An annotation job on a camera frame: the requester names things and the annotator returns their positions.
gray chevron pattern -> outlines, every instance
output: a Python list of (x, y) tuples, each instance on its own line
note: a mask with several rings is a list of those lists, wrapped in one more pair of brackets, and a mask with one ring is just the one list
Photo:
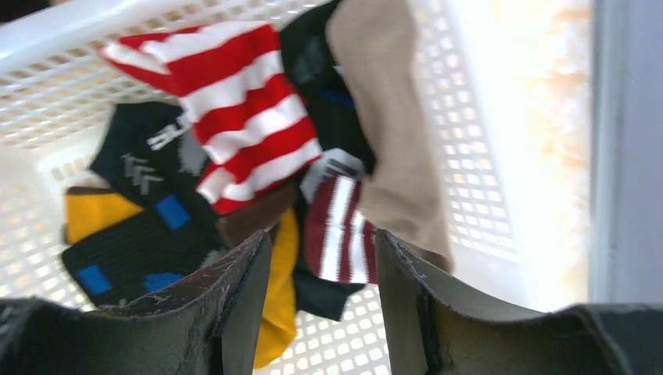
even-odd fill
[(124, 176), (131, 177), (134, 186), (140, 187), (141, 195), (149, 194), (149, 184), (151, 182), (161, 182), (163, 178), (154, 174), (155, 169), (146, 166), (147, 159), (140, 159), (132, 154), (124, 154)]

beige sock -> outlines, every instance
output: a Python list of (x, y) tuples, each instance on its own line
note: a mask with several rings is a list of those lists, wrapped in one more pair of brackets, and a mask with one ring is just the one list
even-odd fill
[(327, 38), (377, 159), (363, 183), (361, 212), (436, 253), (425, 258), (451, 271), (442, 190), (410, 70), (417, 33), (407, 0), (344, 0)]

red stripe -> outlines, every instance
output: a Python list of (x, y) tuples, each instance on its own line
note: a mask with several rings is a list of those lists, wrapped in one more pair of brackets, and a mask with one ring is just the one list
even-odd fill
[[(190, 42), (196, 43), (196, 38), (208, 37), (205, 34), (193, 35)], [(274, 29), (271, 25), (265, 25), (233, 37), (216, 48), (170, 62), (167, 64), (168, 70), (177, 81), (177, 89), (173, 95), (184, 97), (237, 74), (253, 64), (257, 58), (265, 53), (278, 51), (280, 47)], [(281, 64), (281, 61), (276, 59), (274, 63)]]
[(352, 276), (350, 272), (350, 244), (352, 241), (353, 234), (353, 216), (357, 210), (357, 196), (359, 191), (357, 190), (357, 184), (353, 182), (353, 190), (350, 193), (350, 199), (348, 200), (348, 206), (346, 207), (346, 217), (343, 220), (342, 230), (343, 230), (343, 241), (341, 244), (340, 253), (341, 253), (341, 262), (339, 269), (339, 278), (338, 281), (341, 283), (349, 284), (350, 277)]
[(366, 264), (368, 269), (368, 283), (378, 283), (378, 265), (375, 259), (375, 238), (373, 234), (375, 227), (373, 224), (366, 222), (364, 224), (364, 251), (366, 252)]
[(242, 148), (228, 162), (221, 165), (241, 184), (253, 170), (264, 163), (301, 149), (308, 141), (315, 139), (315, 129), (308, 117), (298, 123), (265, 138), (258, 145)]
[(306, 264), (315, 276), (320, 276), (324, 237), (327, 234), (329, 205), (335, 190), (336, 180), (327, 180), (318, 187), (314, 200), (306, 215), (304, 227), (304, 257)]
[[(318, 160), (320, 157), (321, 157), (321, 156), (318, 155), (318, 156), (316, 156), (316, 157), (314, 157), (314, 158), (311, 158), (310, 160), (307, 160), (307, 161), (304, 162), (304, 163), (301, 165), (301, 167), (298, 168), (298, 170), (296, 170), (293, 174), (296, 174), (297, 172), (299, 172), (299, 171), (302, 170), (303, 168), (309, 166), (311, 163), (314, 163), (314, 162), (315, 162), (316, 160)], [(198, 182), (198, 186), (197, 186), (196, 190), (197, 190), (198, 188), (200, 188), (203, 184), (205, 184), (205, 180), (206, 180), (206, 178), (207, 178), (207, 177), (208, 177), (208, 176), (209, 176), (209, 175), (210, 175), (210, 174), (211, 174), (216, 168), (220, 168), (220, 167), (219, 167), (219, 166), (215, 166), (215, 165), (210, 164), (210, 165), (205, 169), (205, 171), (204, 171), (203, 174), (202, 174), (202, 178), (201, 178), (200, 181)], [(215, 202), (210, 202), (210, 205), (214, 208), (214, 210), (215, 210), (217, 213), (230, 213), (230, 212), (232, 212), (232, 211), (235, 211), (236, 209), (245, 208), (245, 207), (251, 205), (254, 201), (256, 201), (256, 199), (259, 199), (260, 197), (264, 196), (266, 193), (268, 193), (269, 191), (273, 190), (275, 187), (277, 187), (278, 185), (280, 185), (282, 182), (288, 180), (289, 178), (290, 178), (290, 176), (286, 177), (285, 179), (278, 180), (278, 181), (274, 182), (273, 184), (271, 184), (270, 186), (268, 186), (268, 187), (265, 188), (265, 189), (262, 189), (262, 190), (260, 190), (260, 191), (254, 191), (254, 192), (253, 192), (254, 197), (253, 197), (252, 199), (248, 200), (248, 201), (235, 201), (235, 200), (232, 200), (232, 199), (224, 198), (224, 197), (223, 197), (223, 192), (220, 191), (220, 192), (218, 192), (218, 193), (219, 193), (219, 195), (221, 195), (221, 197), (220, 197), (219, 199), (217, 199)]]
[(264, 87), (247, 91), (243, 103), (217, 108), (205, 114), (194, 126), (195, 137), (200, 144), (206, 145), (211, 137), (221, 131), (244, 129), (246, 121), (251, 117), (276, 106), (291, 94), (288, 78), (282, 73), (277, 74)]
[(115, 66), (118, 70), (124, 72), (128, 76), (131, 76), (137, 80), (145, 82), (146, 84), (164, 90), (165, 92), (170, 92), (171, 88), (171, 78), (168, 75), (155, 73), (150, 70), (144, 70), (137, 68), (132, 65), (124, 65), (118, 62), (108, 59), (103, 52), (100, 52), (99, 55), (103, 57), (110, 65)]

blue patch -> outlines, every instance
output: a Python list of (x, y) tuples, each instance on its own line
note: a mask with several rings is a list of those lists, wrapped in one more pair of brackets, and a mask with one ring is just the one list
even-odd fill
[(168, 285), (178, 282), (183, 276), (176, 273), (157, 273), (155, 275), (145, 276), (143, 286), (148, 291), (158, 291)]
[(80, 270), (77, 272), (77, 275), (78, 278), (81, 279), (81, 283), (83, 283), (93, 295), (100, 295), (105, 291), (113, 289), (110, 281), (106, 279), (97, 265), (89, 266), (84, 270)]
[(345, 92), (323, 89), (320, 90), (317, 95), (321, 98), (325, 98), (340, 105), (344, 105), (345, 107), (354, 108), (354, 100)]
[(174, 195), (168, 195), (155, 207), (171, 230), (179, 229), (191, 220), (191, 215)]

white stripe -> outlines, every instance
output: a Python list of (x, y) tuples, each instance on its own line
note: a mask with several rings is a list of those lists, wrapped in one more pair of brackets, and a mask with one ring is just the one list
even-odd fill
[(341, 250), (343, 247), (343, 235), (346, 231), (343, 222), (348, 213), (350, 195), (354, 184), (351, 180), (339, 178), (334, 184), (334, 192), (329, 205), (329, 217), (325, 223), (322, 257), (320, 259), (321, 279), (338, 281), (341, 266)]
[(180, 98), (180, 103), (189, 120), (197, 123), (212, 109), (242, 104), (247, 91), (263, 88), (270, 78), (282, 72), (281, 52), (270, 51), (236, 74)]
[(116, 42), (112, 42), (102, 48), (101, 53), (107, 59), (112, 60), (115, 63), (131, 65), (159, 74), (170, 74), (168, 69), (156, 61), (152, 56), (144, 55)]
[(195, 33), (173, 34), (163, 41), (148, 41), (141, 51), (156, 56), (166, 65), (187, 56), (217, 48), (241, 34), (267, 25), (258, 21), (227, 21), (198, 29)]
[(321, 153), (317, 138), (313, 138), (295, 151), (256, 167), (249, 178), (242, 183), (229, 184), (224, 190), (223, 197), (237, 202), (250, 201), (256, 196), (256, 191), (261, 191), (276, 181), (290, 177)]
[(368, 266), (366, 249), (364, 249), (364, 225), (366, 219), (356, 211), (352, 218), (352, 238), (350, 239), (350, 283), (366, 284), (368, 282)]
[(195, 189), (210, 204), (216, 203), (224, 189), (232, 182), (232, 175), (223, 168), (216, 168), (212, 173), (200, 181)]
[(270, 135), (298, 123), (304, 116), (306, 109), (301, 99), (296, 94), (292, 94), (276, 106), (251, 117), (243, 129), (215, 134), (203, 148), (215, 164), (222, 165), (242, 148), (258, 145)]

